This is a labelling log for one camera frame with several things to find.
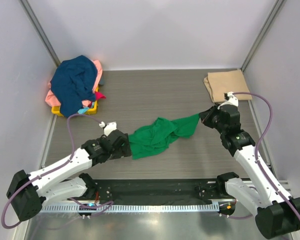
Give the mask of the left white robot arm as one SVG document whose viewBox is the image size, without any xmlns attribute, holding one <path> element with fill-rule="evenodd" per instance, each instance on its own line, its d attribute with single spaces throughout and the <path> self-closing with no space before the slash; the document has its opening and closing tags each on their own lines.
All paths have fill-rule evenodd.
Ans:
<svg viewBox="0 0 300 240">
<path fill-rule="evenodd" d="M 87 140 L 74 153 L 37 171 L 14 174 L 7 198 L 20 222 L 42 208 L 70 198 L 91 200 L 98 192 L 92 177 L 84 173 L 108 160 L 131 156 L 129 136 L 116 129 L 109 135 Z"/>
</svg>

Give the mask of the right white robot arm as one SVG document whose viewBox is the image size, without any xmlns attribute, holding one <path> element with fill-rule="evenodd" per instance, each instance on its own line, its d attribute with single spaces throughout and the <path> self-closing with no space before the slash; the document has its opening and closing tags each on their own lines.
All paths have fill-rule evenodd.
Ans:
<svg viewBox="0 0 300 240">
<path fill-rule="evenodd" d="M 199 113 L 199 118 L 205 126 L 218 131 L 223 147 L 254 185 L 250 188 L 236 173 L 228 172 L 217 176 L 216 194 L 239 200 L 268 240 L 299 231 L 300 197 L 292 197 L 263 161 L 255 141 L 241 128 L 237 106 L 215 104 Z"/>
</svg>

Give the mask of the green t-shirt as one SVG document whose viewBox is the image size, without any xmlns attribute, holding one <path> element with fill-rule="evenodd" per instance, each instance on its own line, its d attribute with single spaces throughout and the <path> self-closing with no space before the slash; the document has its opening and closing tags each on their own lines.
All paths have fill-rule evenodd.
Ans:
<svg viewBox="0 0 300 240">
<path fill-rule="evenodd" d="M 174 120 L 158 117 L 152 124 L 138 128 L 128 136 L 132 159 L 159 155 L 179 138 L 192 137 L 199 119 L 199 114 Z"/>
</svg>

